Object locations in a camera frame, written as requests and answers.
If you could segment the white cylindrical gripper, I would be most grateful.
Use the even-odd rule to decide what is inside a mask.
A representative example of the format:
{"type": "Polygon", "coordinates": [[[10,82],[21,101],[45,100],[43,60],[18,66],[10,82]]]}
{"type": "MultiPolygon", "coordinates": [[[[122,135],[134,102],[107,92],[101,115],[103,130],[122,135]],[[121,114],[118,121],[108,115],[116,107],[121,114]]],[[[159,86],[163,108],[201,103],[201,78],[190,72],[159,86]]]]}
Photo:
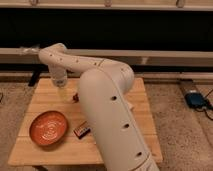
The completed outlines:
{"type": "Polygon", "coordinates": [[[63,101],[67,101],[67,89],[64,87],[67,84],[67,71],[64,68],[57,66],[49,66],[48,69],[53,85],[59,87],[58,93],[60,98],[63,101]]]}

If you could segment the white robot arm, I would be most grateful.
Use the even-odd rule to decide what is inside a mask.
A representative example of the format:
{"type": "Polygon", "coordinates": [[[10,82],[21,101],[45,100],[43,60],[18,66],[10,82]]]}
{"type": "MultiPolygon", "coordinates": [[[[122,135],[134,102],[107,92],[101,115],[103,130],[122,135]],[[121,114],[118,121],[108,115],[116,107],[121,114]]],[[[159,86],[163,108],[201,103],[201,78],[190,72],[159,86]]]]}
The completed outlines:
{"type": "Polygon", "coordinates": [[[67,83],[69,71],[81,74],[77,87],[81,110],[107,171],[159,171],[124,97],[134,83],[128,64],[71,55],[62,43],[41,49],[39,59],[58,87],[67,83]]]}

